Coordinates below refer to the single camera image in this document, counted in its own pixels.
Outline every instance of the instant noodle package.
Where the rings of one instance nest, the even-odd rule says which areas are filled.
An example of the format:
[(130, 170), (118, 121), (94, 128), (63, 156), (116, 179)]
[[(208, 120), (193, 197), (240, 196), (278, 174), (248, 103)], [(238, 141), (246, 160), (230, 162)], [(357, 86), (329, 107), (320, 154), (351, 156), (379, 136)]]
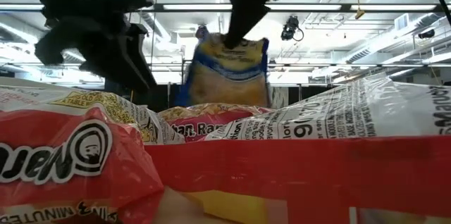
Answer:
[(225, 37), (207, 35), (194, 51), (179, 106), (205, 103), (268, 107), (266, 50), (269, 41), (242, 40), (234, 49), (224, 47)]
[(0, 223), (451, 223), (450, 112), (451, 88), (380, 75), (279, 110), (159, 114), (1, 86)]

